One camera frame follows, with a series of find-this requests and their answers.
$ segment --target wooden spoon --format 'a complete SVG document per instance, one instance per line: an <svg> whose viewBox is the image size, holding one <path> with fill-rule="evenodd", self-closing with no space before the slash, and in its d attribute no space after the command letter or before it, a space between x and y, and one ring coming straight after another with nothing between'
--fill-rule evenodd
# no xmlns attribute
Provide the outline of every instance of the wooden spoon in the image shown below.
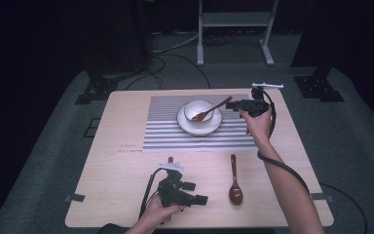
<svg viewBox="0 0 374 234"><path fill-rule="evenodd" d="M236 173L236 155L232 154L232 170L233 170L233 185L229 191L230 201L236 206L240 205L243 201L243 192L239 188L237 173Z"/></svg>
<svg viewBox="0 0 374 234"><path fill-rule="evenodd" d="M197 121L197 122L202 122L202 121L205 119L205 117L207 116L207 114L208 114L209 112L211 112L212 110L214 110L214 109L216 109L216 108L218 108L218 107L220 107L220 106L226 104L226 103L229 102L231 99L232 99L232 97L227 97L227 98L226 98L225 100L223 100L221 103L219 103L219 104L217 104L217 105L214 105L214 107L212 107L210 110L195 115L193 118L191 118L191 120L193 120L193 121Z"/></svg>

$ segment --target black and white striped mat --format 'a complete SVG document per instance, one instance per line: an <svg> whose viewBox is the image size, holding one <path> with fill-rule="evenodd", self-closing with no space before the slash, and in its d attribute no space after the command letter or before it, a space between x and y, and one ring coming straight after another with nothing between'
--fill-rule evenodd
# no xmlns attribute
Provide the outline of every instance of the black and white striped mat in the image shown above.
<svg viewBox="0 0 374 234"><path fill-rule="evenodd" d="M232 101L248 95L231 95ZM228 95L151 97L143 152L256 150L253 138L245 134L245 121L239 112L220 108L220 127L205 136L185 132L177 123L178 110L189 101L203 99L217 104Z"/></svg>

